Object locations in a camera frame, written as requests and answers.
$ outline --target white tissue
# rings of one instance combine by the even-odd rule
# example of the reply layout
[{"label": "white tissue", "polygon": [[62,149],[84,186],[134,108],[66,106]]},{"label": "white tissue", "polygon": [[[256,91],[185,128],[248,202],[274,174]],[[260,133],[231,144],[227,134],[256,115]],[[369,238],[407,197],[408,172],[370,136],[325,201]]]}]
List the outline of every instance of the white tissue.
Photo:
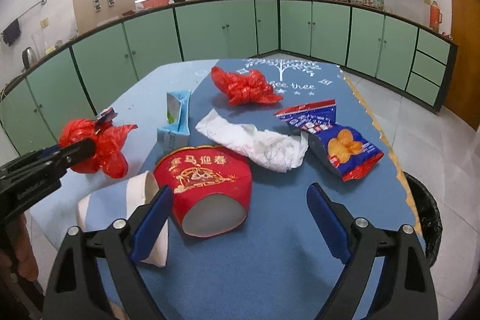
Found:
[{"label": "white tissue", "polygon": [[202,135],[229,150],[250,158],[272,171],[287,172],[300,167],[308,148],[308,136],[287,136],[252,124],[231,124],[212,109],[195,127]]}]

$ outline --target trash can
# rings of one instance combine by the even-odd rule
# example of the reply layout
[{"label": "trash can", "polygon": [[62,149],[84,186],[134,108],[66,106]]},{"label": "trash can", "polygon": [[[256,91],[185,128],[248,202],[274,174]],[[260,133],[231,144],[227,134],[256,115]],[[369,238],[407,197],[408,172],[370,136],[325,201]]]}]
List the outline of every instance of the trash can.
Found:
[{"label": "trash can", "polygon": [[442,240],[442,220],[437,202],[430,194],[427,188],[417,178],[411,176],[407,172],[406,180],[409,183],[415,205],[417,207],[418,216],[420,217],[420,225],[425,239],[426,250],[425,256],[429,267],[431,268],[437,260],[438,251],[440,250],[440,242]]}]

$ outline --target crumpled red plastic bag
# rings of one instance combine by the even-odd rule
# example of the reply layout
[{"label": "crumpled red plastic bag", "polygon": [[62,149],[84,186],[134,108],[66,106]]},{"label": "crumpled red plastic bag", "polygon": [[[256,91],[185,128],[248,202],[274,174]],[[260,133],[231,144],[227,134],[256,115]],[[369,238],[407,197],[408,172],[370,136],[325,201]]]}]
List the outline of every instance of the crumpled red plastic bag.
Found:
[{"label": "crumpled red plastic bag", "polygon": [[123,178],[128,172],[128,163],[121,150],[129,132],[138,126],[112,126],[111,122],[103,124],[98,130],[95,121],[81,119],[70,121],[62,131],[58,143],[65,148],[86,138],[91,138],[97,149],[95,155],[71,167],[80,174],[93,174],[100,168],[114,179]]},{"label": "crumpled red plastic bag", "polygon": [[280,102],[283,97],[273,92],[265,76],[252,69],[248,75],[225,72],[219,67],[212,68],[212,81],[229,98],[230,105],[243,105],[248,102],[271,105]]}]

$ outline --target orange thermos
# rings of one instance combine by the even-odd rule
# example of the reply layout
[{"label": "orange thermos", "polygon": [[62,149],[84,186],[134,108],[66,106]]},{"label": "orange thermos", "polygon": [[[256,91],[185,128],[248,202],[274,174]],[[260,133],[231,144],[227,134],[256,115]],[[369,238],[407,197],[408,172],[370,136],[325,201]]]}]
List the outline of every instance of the orange thermos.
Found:
[{"label": "orange thermos", "polygon": [[438,26],[442,23],[442,14],[434,1],[430,6],[430,29],[438,32]]}]

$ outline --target blue tablecloth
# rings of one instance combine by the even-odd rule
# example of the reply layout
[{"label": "blue tablecloth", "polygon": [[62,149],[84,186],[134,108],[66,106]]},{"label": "blue tablecloth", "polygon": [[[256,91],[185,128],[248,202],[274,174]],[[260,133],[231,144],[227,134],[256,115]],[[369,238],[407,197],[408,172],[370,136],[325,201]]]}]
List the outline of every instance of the blue tablecloth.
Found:
[{"label": "blue tablecloth", "polygon": [[[186,78],[196,76],[194,80],[198,83],[214,63],[202,61],[161,67],[114,103],[119,112],[116,124],[139,125],[123,149],[130,164],[128,176],[139,171],[154,145],[153,129],[166,123],[165,92],[193,90],[195,83],[187,82]],[[337,122],[356,128],[380,147],[385,157],[366,178],[346,183],[327,172],[309,151],[304,164],[286,174],[252,163],[253,192],[249,216],[243,226],[227,235],[200,240],[181,235],[177,227],[170,224],[166,267],[141,265],[139,271],[169,319],[313,319],[328,298],[343,265],[331,256],[307,208],[308,185],[319,182],[330,198],[345,204],[353,216],[366,217],[377,227],[393,230],[404,223],[415,225],[415,215],[405,201],[406,190],[388,157],[388,146],[380,140],[372,118],[352,94],[337,66],[258,59],[220,60],[217,65],[239,73],[252,68],[261,70],[275,85],[277,93],[284,95],[284,100],[274,106],[232,107],[207,77],[190,100],[191,145],[211,144],[194,127],[212,107],[232,123],[252,123],[258,129],[289,133],[273,112],[294,104],[335,98]],[[154,159],[146,167],[152,169],[153,164]],[[101,173],[69,172],[59,191],[33,207],[33,217],[55,247],[59,247],[68,226],[75,224],[76,202],[111,182]],[[357,319],[366,314],[371,303],[381,261],[375,262]],[[106,263],[100,261],[99,264],[107,294],[119,304]]]}]

